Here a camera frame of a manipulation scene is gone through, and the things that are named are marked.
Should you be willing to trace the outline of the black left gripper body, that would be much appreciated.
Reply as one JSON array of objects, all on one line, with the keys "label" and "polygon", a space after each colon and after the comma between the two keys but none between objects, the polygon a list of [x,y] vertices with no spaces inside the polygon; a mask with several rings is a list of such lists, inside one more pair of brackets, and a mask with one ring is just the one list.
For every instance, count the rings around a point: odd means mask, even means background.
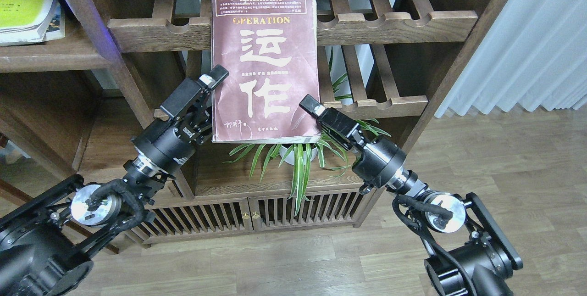
[{"label": "black left gripper body", "polygon": [[160,106],[168,120],[156,118],[133,140],[138,157],[130,171],[145,178],[157,173],[173,175],[211,136],[211,108],[207,101],[214,89],[212,76],[185,79]]}]

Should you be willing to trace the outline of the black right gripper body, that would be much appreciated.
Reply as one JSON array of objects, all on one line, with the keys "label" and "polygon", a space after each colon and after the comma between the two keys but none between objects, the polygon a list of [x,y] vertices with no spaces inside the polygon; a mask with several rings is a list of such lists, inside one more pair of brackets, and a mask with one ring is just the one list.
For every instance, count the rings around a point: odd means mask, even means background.
[{"label": "black right gripper body", "polygon": [[352,171],[364,181],[360,190],[408,189],[405,153],[390,139],[379,135],[369,141],[356,120],[334,108],[317,107],[316,119],[337,143],[358,155]]}]

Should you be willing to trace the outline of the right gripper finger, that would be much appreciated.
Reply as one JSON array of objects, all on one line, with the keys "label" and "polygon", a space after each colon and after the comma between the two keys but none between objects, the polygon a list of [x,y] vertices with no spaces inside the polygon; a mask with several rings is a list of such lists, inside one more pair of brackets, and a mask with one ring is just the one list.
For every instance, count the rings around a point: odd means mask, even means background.
[{"label": "right gripper finger", "polygon": [[299,106],[310,114],[314,119],[319,120],[325,114],[325,106],[311,95],[306,95],[300,101]]}]

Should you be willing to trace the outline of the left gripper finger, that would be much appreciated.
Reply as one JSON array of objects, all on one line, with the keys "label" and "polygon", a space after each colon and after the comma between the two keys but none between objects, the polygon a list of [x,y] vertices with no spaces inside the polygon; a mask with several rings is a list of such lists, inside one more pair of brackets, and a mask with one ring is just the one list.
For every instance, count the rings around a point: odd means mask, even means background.
[{"label": "left gripper finger", "polygon": [[225,78],[229,75],[229,71],[222,65],[215,65],[208,74],[202,74],[199,77],[199,82],[203,83],[206,89],[214,90]]}]

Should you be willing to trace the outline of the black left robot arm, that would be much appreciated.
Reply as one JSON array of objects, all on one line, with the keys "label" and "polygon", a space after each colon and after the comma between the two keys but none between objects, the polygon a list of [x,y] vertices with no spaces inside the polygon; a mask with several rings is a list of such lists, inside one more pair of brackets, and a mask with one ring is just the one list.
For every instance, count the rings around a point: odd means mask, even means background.
[{"label": "black left robot arm", "polygon": [[75,174],[1,219],[1,294],[61,296],[94,266],[93,257],[119,234],[153,222],[145,208],[155,194],[211,137],[208,99],[229,72],[217,65],[185,79],[156,118],[133,139],[138,156],[126,174],[106,183],[84,183]]}]

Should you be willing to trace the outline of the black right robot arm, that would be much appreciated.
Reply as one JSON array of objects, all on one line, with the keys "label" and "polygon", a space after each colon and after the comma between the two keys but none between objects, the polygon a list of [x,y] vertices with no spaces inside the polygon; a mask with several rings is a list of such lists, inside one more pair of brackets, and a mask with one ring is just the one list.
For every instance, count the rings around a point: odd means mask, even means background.
[{"label": "black right robot arm", "polygon": [[361,194],[386,190],[392,209],[420,238],[424,267],[440,296],[512,296],[507,285],[522,258],[475,193],[434,190],[405,166],[406,154],[389,137],[369,139],[361,125],[311,95],[300,102],[337,144],[357,156],[353,172]]}]

